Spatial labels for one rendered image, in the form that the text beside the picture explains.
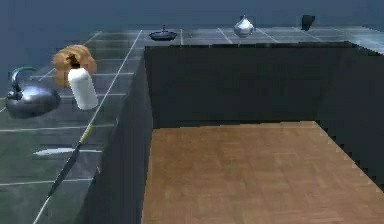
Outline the dark tiled kitchen counter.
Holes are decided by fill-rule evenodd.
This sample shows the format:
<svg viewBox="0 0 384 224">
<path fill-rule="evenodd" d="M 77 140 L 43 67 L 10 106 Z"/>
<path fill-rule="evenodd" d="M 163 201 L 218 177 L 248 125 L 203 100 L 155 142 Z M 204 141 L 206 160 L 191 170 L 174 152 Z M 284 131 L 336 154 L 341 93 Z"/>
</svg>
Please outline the dark tiled kitchen counter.
<svg viewBox="0 0 384 224">
<path fill-rule="evenodd" d="M 0 224 L 384 224 L 384 32 L 98 31 L 99 104 L 26 120 L 0 87 Z M 76 163 L 47 194 L 93 125 Z"/>
</svg>

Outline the black handled knife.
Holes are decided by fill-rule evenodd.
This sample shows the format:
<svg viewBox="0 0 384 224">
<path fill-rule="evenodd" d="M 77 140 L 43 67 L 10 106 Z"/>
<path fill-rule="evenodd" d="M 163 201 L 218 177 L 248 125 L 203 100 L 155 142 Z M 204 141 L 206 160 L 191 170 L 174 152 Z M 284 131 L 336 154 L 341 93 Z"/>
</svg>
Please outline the black handled knife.
<svg viewBox="0 0 384 224">
<path fill-rule="evenodd" d="M 73 148 L 48 148 L 40 151 L 36 151 L 33 154 L 38 156 L 48 156 L 48 155 L 57 155 L 57 154 L 64 154 L 64 153 L 72 153 L 75 149 Z M 102 153 L 101 150 L 79 150 L 83 153 Z"/>
</svg>

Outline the black cup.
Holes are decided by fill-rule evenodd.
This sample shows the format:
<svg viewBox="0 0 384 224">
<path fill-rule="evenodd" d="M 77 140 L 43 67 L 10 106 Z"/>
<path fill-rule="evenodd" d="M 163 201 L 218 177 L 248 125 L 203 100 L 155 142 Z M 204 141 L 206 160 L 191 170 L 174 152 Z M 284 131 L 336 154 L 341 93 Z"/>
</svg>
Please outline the black cup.
<svg viewBox="0 0 384 224">
<path fill-rule="evenodd" d="M 301 19 L 301 29 L 308 31 L 315 21 L 315 16 L 313 15 L 303 15 Z"/>
</svg>

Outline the brown bread loaf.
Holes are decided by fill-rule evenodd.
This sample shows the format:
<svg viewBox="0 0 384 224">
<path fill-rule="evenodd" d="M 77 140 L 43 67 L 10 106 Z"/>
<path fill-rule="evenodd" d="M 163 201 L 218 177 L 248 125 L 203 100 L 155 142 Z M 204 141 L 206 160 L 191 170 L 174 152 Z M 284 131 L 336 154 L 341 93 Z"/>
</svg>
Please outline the brown bread loaf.
<svg viewBox="0 0 384 224">
<path fill-rule="evenodd" d="M 67 60 L 70 55 L 75 55 L 80 66 L 86 69 L 90 75 L 94 75 L 97 72 L 97 63 L 86 46 L 69 45 L 58 51 L 53 57 L 56 84 L 64 88 L 70 87 L 68 73 L 71 65 Z"/>
</svg>

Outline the shiny steel kettle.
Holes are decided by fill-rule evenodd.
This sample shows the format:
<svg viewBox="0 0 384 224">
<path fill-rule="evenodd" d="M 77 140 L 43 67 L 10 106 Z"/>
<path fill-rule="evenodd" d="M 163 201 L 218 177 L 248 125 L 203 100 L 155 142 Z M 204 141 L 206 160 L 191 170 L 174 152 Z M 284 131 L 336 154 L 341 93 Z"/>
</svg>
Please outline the shiny steel kettle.
<svg viewBox="0 0 384 224">
<path fill-rule="evenodd" d="M 36 80 L 28 80 L 21 86 L 18 75 L 23 71 L 36 71 L 36 68 L 23 66 L 12 71 L 11 89 L 5 98 L 9 115 L 16 119 L 29 119 L 57 109 L 61 103 L 58 92 Z"/>
</svg>

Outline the silver round vase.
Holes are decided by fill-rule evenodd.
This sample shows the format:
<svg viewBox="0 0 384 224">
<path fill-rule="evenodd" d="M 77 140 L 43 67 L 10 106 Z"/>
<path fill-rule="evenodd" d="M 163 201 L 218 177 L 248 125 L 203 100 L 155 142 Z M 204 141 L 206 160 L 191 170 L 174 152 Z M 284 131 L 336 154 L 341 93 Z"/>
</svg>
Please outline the silver round vase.
<svg viewBox="0 0 384 224">
<path fill-rule="evenodd" d="M 243 15 L 240 17 L 240 20 L 235 24 L 233 30 L 238 37 L 246 38 L 253 33 L 254 26 L 248 20 L 248 18 L 245 15 Z"/>
</svg>

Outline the white bottle with black cap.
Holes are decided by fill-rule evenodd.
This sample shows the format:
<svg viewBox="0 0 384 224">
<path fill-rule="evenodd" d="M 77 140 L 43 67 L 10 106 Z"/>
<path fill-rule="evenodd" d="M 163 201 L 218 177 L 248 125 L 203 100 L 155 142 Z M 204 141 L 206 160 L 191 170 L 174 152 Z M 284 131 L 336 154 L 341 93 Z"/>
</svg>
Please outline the white bottle with black cap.
<svg viewBox="0 0 384 224">
<path fill-rule="evenodd" d="M 90 110 L 98 105 L 97 94 L 89 72 L 82 68 L 74 54 L 70 54 L 66 60 L 71 69 L 68 73 L 68 82 L 80 110 Z"/>
</svg>

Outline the black pan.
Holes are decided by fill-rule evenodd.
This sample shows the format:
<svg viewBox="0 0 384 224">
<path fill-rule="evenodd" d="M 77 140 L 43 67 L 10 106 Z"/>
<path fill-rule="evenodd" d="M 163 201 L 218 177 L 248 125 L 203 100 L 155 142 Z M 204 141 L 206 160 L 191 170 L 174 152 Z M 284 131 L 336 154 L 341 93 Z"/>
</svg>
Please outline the black pan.
<svg viewBox="0 0 384 224">
<path fill-rule="evenodd" d="M 167 30 L 163 25 L 160 31 L 150 33 L 149 37 L 153 41 L 172 41 L 177 37 L 177 33 Z"/>
</svg>

